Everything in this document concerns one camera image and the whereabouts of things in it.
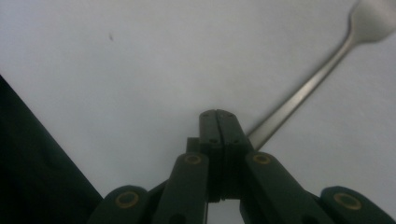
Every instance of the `gray surface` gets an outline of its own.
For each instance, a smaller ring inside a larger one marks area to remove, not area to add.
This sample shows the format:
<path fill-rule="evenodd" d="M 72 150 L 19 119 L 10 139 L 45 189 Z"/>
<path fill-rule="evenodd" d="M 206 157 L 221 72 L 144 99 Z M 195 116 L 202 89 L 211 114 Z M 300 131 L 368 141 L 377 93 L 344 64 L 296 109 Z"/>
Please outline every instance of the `gray surface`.
<path fill-rule="evenodd" d="M 0 2 L 0 74 L 102 195 L 151 189 L 229 110 L 250 129 L 347 31 L 353 0 Z M 396 217 L 396 35 L 349 54 L 264 147 L 315 194 L 355 189 Z M 237 203 L 208 223 L 241 223 Z"/>

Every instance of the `white surface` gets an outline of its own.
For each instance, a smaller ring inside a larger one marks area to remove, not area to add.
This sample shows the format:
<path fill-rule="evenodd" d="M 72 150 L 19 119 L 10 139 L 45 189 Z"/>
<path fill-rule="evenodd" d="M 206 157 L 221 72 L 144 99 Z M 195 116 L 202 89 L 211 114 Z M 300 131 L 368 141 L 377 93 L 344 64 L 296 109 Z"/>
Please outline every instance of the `white surface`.
<path fill-rule="evenodd" d="M 0 74 L 105 196 L 164 181 L 198 116 L 249 131 L 320 65 L 355 0 L 0 2 Z M 396 217 L 396 35 L 353 50 L 275 134 L 309 191 L 355 189 Z M 242 223 L 237 202 L 208 223 Z"/>

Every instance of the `rivet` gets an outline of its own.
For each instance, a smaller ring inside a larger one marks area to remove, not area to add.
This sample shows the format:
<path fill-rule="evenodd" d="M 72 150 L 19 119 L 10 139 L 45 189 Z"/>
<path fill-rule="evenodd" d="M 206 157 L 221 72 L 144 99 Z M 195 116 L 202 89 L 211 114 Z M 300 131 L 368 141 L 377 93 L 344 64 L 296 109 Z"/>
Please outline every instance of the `rivet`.
<path fill-rule="evenodd" d="M 137 195 L 134 191 L 126 191 L 121 193 L 116 198 L 116 205 L 119 208 L 129 208 L 137 204 L 139 201 L 139 195 Z"/>
<path fill-rule="evenodd" d="M 350 210 L 360 210 L 361 201 L 347 193 L 335 193 L 334 200 Z"/>
<path fill-rule="evenodd" d="M 195 164 L 201 163 L 202 159 L 201 159 L 201 157 L 196 156 L 196 155 L 188 155 L 184 158 L 184 161 L 186 163 L 195 165 Z"/>
<path fill-rule="evenodd" d="M 271 159 L 265 154 L 258 154 L 253 156 L 253 160 L 259 164 L 268 164 L 271 162 Z"/>

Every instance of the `dark object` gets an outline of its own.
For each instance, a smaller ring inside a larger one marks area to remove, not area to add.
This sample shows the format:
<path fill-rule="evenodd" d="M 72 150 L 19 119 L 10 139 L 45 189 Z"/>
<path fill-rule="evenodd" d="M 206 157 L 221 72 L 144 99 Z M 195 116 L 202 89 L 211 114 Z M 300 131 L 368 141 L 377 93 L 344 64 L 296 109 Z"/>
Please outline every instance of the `dark object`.
<path fill-rule="evenodd" d="M 351 189 L 328 188 L 320 198 L 305 191 L 275 157 L 254 151 L 235 115 L 223 110 L 200 116 L 200 138 L 188 139 L 187 153 L 178 157 L 167 182 L 142 192 L 142 204 L 120 207 L 115 198 L 133 188 L 111 192 L 90 224 L 201 224 L 206 223 L 207 203 L 220 199 L 240 199 L 247 224 L 396 223 Z"/>
<path fill-rule="evenodd" d="M 0 223 L 201 224 L 220 199 L 239 199 L 248 224 L 396 223 L 351 189 L 306 192 L 275 157 L 254 151 L 223 110 L 200 116 L 200 137 L 188 139 L 168 181 L 102 200 L 0 77 L 0 152 Z"/>
<path fill-rule="evenodd" d="M 102 197 L 0 77 L 0 223 L 86 223 Z"/>

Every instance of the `fork handle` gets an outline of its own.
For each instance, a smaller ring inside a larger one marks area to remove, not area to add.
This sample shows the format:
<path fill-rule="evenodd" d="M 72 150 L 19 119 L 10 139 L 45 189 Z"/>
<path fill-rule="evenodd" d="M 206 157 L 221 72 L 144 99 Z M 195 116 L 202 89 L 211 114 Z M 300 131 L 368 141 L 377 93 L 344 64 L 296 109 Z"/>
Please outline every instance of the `fork handle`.
<path fill-rule="evenodd" d="M 279 129 L 315 88 L 319 86 L 356 44 L 357 42 L 349 33 L 341 47 L 320 67 L 320 69 L 309 78 L 297 92 L 247 135 L 255 150 L 260 150 L 277 129 Z"/>

